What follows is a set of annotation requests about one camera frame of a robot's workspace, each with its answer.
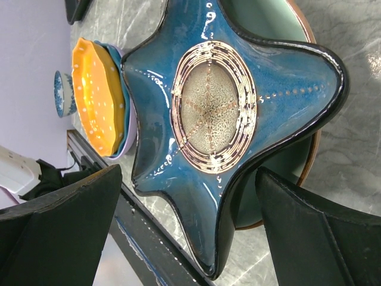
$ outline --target black metal frame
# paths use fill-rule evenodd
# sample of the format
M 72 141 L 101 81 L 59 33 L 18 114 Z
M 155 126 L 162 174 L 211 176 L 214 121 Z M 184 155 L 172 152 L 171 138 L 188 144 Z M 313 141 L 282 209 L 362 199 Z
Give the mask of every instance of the black metal frame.
M 68 147 L 77 159 L 108 166 L 76 130 L 68 131 Z M 214 285 L 125 184 L 121 190 L 110 234 L 143 285 Z

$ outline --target yellow bowl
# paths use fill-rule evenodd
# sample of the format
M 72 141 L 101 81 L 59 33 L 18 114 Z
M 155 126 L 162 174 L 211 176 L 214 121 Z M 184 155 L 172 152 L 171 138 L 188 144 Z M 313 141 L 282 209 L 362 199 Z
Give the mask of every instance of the yellow bowl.
M 123 139 L 124 96 L 107 51 L 80 38 L 73 49 L 73 88 L 81 124 L 100 156 L 111 156 Z

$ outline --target white wall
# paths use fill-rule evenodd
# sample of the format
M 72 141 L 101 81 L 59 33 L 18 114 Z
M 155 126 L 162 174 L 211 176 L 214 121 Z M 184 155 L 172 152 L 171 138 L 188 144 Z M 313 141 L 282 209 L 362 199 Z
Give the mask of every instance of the white wall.
M 66 167 L 66 130 L 54 106 L 56 70 L 70 73 L 64 0 L 0 0 L 0 145 Z

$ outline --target marble surface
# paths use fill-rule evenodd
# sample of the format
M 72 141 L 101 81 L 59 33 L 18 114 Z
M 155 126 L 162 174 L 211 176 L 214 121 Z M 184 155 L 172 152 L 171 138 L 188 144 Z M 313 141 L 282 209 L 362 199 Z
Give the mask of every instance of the marble surface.
M 83 22 L 71 28 L 71 48 L 80 36 L 124 50 L 133 48 L 154 32 L 164 1 L 94 0 Z M 317 42 L 344 60 L 352 80 L 342 111 L 323 128 L 320 149 L 304 186 L 337 203 L 381 216 L 381 1 L 295 2 Z M 84 135 L 78 115 L 72 119 Z M 133 158 L 131 150 L 116 162 L 130 188 Z M 187 250 L 171 207 L 156 197 L 141 201 Z M 277 285 L 263 227 L 235 233 L 226 268 L 215 284 Z

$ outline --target speckled circular center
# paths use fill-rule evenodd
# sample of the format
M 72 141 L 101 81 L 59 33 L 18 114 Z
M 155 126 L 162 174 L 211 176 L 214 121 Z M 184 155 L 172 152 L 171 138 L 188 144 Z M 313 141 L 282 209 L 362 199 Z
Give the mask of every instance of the speckled circular center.
M 182 92 L 181 118 L 189 143 L 204 154 L 221 151 L 236 133 L 238 116 L 236 87 L 225 69 L 206 63 L 195 67 Z

